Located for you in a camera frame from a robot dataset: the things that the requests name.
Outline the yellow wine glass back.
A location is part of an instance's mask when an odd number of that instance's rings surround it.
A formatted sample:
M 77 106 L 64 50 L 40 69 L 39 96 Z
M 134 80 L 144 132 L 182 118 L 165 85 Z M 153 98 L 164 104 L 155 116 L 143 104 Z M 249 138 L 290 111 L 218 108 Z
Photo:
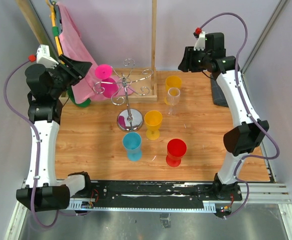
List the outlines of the yellow wine glass back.
M 165 80 L 165 89 L 166 89 L 166 97 L 164 98 L 164 102 L 170 106 L 170 102 L 168 97 L 172 96 L 175 102 L 178 102 L 180 99 L 180 89 L 182 85 L 182 79 L 176 75 L 172 75 L 166 78 Z

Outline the yellow wine glass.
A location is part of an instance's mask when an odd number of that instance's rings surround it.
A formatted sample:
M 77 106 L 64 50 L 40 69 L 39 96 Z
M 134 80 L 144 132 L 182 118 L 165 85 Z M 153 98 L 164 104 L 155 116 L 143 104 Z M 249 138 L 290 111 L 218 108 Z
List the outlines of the yellow wine glass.
M 146 136 L 149 140 L 157 140 L 160 137 L 160 127 L 162 124 L 163 116 L 162 113 L 157 110 L 151 110 L 144 116 L 144 123 L 147 131 Z
M 175 102 L 178 102 L 180 99 L 180 89 L 182 85 L 182 79 L 176 75 L 172 75 L 166 78 L 165 80 L 165 89 L 166 89 L 166 97 L 164 98 L 164 102 L 170 106 L 170 102 L 168 97 L 172 96 Z

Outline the clear wine glass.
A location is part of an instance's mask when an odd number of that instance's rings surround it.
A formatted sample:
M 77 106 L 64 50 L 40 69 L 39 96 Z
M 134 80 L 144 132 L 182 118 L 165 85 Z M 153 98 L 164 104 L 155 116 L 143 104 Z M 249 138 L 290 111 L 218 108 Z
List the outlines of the clear wine glass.
M 176 113 L 176 106 L 180 101 L 180 89 L 171 87 L 167 92 L 166 103 L 168 105 L 167 115 L 172 116 Z

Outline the pink plastic wine glass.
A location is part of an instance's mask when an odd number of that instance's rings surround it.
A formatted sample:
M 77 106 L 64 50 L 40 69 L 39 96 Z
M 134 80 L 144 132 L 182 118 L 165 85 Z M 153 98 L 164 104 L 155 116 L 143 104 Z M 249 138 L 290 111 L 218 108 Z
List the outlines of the pink plastic wine glass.
M 95 83 L 94 91 L 106 98 L 111 98 L 119 89 L 115 80 L 111 77 L 112 71 L 112 67 L 108 64 L 101 64 L 95 69 L 95 77 L 99 82 Z

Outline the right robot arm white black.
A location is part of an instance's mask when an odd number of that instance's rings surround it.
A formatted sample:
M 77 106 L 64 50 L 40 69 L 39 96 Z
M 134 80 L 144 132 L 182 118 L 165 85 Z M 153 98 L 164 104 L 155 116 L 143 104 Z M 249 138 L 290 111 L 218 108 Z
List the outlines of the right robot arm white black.
M 211 73 L 225 96 L 233 122 L 233 129 L 223 137 L 226 148 L 223 165 L 208 190 L 216 199 L 224 200 L 239 191 L 238 174 L 244 157 L 260 145 L 269 123 L 259 118 L 250 103 L 242 85 L 237 58 L 226 56 L 224 34 L 206 33 L 197 28 L 194 37 L 196 43 L 185 48 L 178 69 L 182 72 Z

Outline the yellow wine glass centre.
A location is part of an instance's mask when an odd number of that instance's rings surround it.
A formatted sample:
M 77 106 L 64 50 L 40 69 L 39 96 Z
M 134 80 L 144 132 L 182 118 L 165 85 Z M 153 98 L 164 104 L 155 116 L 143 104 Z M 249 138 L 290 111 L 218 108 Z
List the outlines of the yellow wine glass centre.
M 163 116 L 162 113 L 157 110 L 151 110 L 144 116 L 144 123 L 147 131 L 146 136 L 149 140 L 157 140 L 160 137 L 160 127 L 162 124 Z

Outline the chrome wine glass rack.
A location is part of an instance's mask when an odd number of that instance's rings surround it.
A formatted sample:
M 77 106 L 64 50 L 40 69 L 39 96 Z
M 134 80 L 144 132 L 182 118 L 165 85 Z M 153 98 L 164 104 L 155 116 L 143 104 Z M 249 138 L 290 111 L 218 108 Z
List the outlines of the chrome wine glass rack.
M 131 94 L 136 94 L 141 97 L 146 96 L 150 94 L 150 88 L 147 86 L 141 86 L 140 91 L 137 92 L 131 87 L 131 85 L 151 78 L 154 71 L 152 69 L 144 69 L 141 72 L 142 77 L 132 80 L 130 75 L 135 68 L 135 61 L 128 58 L 124 60 L 123 65 L 125 67 L 130 67 L 128 73 L 117 73 L 117 71 L 111 66 L 113 69 L 111 77 L 115 80 L 119 89 L 110 100 L 115 106 L 126 105 L 126 109 L 121 111 L 117 116 L 116 123 L 118 128 L 124 132 L 136 132 L 143 126 L 144 117 L 139 110 L 130 107 L 129 96 Z

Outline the red plastic wine glass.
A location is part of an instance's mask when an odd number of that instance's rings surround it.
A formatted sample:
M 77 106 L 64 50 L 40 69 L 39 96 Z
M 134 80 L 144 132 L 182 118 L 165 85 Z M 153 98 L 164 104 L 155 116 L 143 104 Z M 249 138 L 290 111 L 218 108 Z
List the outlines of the red plastic wine glass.
M 186 143 L 178 138 L 170 140 L 167 144 L 166 162 L 170 167 L 177 167 L 181 164 L 183 156 L 186 154 Z

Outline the blue plastic wine glass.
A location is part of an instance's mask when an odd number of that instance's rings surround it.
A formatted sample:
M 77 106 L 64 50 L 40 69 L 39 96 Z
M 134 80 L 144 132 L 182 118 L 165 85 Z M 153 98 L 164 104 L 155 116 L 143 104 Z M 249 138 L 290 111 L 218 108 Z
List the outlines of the blue plastic wine glass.
M 130 161 L 139 161 L 142 157 L 142 138 L 136 132 L 127 133 L 122 140 L 123 147 L 126 150 L 127 157 Z

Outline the pink shirt on hanger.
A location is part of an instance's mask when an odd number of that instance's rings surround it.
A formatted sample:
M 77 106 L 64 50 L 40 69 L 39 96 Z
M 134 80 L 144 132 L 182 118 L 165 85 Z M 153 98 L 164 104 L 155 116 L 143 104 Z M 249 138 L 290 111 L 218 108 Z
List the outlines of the pink shirt on hanger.
M 93 59 L 84 43 L 81 40 L 81 34 L 72 20 L 67 8 L 60 2 L 56 3 L 59 7 L 61 15 L 62 32 L 59 34 L 60 44 L 63 55 L 76 61 L 91 62 L 92 66 L 87 75 L 80 82 L 72 86 L 75 102 L 80 104 L 87 99 L 92 102 L 105 101 L 109 98 L 93 91 L 93 85 L 99 80 L 95 77 L 95 69 L 97 64 Z

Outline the wooden clothes stand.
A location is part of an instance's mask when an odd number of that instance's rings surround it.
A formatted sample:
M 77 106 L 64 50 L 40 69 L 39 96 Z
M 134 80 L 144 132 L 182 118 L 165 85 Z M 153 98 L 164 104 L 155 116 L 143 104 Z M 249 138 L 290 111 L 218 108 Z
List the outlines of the wooden clothes stand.
M 134 90 L 150 88 L 140 96 L 132 93 L 130 102 L 157 102 L 156 53 L 156 0 L 52 0 L 65 5 L 78 26 L 86 48 L 98 63 L 113 64 L 115 70 L 128 73 L 122 58 L 133 58 L 136 68 L 131 74 L 141 77 L 145 69 L 154 74 L 142 82 L 132 84 Z M 49 45 L 52 57 L 58 56 L 58 47 L 52 34 L 50 0 L 15 0 L 39 44 Z

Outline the dark grey folded cloth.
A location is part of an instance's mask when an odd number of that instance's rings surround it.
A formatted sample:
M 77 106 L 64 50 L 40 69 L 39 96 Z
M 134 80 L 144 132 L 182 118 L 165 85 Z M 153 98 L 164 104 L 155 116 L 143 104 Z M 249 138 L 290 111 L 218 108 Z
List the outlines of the dark grey folded cloth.
M 217 84 L 216 80 L 213 78 L 213 75 L 210 75 L 210 78 L 212 101 L 214 105 L 227 108 L 228 103 L 224 93 L 221 90 L 221 87 Z

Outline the grey blue clothes hanger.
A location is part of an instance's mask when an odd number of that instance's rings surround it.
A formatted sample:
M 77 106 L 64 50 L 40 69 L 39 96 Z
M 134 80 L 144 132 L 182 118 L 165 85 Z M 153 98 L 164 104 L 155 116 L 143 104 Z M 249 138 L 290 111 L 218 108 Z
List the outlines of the grey blue clothes hanger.
M 52 22 L 52 27 L 56 27 L 57 13 L 55 10 L 55 2 L 53 0 L 46 0 L 46 4 L 48 5 L 50 10 L 50 19 Z

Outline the yellow clothes hanger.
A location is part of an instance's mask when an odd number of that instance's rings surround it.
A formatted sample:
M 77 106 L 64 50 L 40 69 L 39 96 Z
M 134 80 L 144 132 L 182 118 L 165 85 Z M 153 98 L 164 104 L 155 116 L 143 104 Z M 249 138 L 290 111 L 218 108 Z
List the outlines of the yellow clothes hanger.
M 63 51 L 62 51 L 62 47 L 59 40 L 59 28 L 57 27 L 57 14 L 55 11 L 55 6 L 53 4 L 51 4 L 50 10 L 51 10 L 50 17 L 51 17 L 51 22 L 52 22 L 52 33 L 53 33 L 53 37 L 56 43 L 57 53 L 60 56 L 63 53 Z

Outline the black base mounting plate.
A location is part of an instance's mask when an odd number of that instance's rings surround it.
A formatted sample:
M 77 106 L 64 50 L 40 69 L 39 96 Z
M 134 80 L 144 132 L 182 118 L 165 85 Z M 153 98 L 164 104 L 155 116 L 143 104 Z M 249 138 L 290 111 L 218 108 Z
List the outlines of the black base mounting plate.
M 240 186 L 215 182 L 95 180 L 87 197 L 70 198 L 69 210 L 201 211 L 205 201 L 243 199 Z

